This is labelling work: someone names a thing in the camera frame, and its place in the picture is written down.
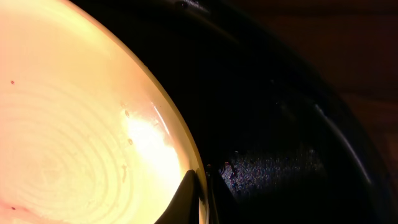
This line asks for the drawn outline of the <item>yellow plate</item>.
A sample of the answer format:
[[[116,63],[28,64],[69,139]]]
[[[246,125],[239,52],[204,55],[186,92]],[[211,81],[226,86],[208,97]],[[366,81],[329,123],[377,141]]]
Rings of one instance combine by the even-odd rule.
[[[187,125],[148,68],[70,1],[1,2],[1,222],[155,223],[186,174]]]

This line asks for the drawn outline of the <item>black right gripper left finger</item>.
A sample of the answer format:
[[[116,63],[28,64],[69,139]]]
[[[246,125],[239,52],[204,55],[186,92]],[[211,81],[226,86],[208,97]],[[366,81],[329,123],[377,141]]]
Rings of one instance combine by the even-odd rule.
[[[199,224],[199,186],[195,171],[188,170],[155,224]]]

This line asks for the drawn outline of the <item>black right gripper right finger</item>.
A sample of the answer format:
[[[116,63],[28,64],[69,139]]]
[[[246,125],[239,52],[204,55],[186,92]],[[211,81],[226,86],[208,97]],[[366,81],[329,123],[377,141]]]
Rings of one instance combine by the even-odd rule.
[[[244,219],[237,203],[218,171],[206,171],[210,223],[242,224]]]

